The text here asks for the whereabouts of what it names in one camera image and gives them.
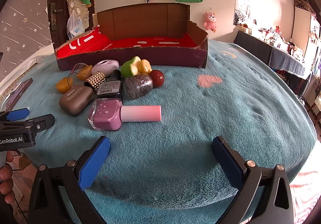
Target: black nail polish bottle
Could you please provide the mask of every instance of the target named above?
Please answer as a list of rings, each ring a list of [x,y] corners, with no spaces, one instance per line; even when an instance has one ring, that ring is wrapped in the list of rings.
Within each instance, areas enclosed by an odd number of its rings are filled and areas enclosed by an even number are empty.
[[[102,83],[96,94],[97,98],[118,98],[123,102],[124,87],[119,70],[114,70],[107,82]]]

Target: smartphone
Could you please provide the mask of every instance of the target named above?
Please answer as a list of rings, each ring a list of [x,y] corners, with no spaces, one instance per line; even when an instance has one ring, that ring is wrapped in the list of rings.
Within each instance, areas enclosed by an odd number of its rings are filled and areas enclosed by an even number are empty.
[[[22,83],[17,83],[9,92],[9,98],[6,101],[6,104],[3,108],[3,111],[5,112],[9,112],[11,111],[14,106],[16,105],[16,103],[18,102],[18,100],[20,99],[20,97],[22,96],[22,94],[27,90],[27,88],[29,87],[29,85],[31,85],[31,83],[33,82],[33,79],[30,78]]]

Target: purple phone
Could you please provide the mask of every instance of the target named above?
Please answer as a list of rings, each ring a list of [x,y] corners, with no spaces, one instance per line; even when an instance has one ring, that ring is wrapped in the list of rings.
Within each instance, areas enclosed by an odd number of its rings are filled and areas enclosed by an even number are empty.
[[[22,96],[22,94],[27,90],[27,88],[29,87],[29,85],[31,85],[32,82],[33,82],[32,78],[22,82],[18,86],[18,88],[14,92],[11,93],[11,96],[8,98],[6,104],[3,108],[3,111],[5,111],[5,112],[11,111],[14,108],[14,106],[16,105],[16,103],[18,102],[18,100],[20,99],[20,97]]]

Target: pink nail polish bottle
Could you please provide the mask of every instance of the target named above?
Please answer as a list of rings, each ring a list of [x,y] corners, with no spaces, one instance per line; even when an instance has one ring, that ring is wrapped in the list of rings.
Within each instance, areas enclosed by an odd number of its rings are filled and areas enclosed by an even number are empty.
[[[161,121],[160,105],[123,106],[119,99],[96,99],[88,120],[95,130],[118,130],[123,122]]]

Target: pink heart pattern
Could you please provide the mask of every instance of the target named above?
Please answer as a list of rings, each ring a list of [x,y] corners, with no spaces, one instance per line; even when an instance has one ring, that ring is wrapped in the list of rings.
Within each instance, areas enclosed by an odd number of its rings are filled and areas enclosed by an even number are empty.
[[[222,83],[222,78],[214,75],[199,75],[197,83],[200,87],[210,88],[213,83]]]

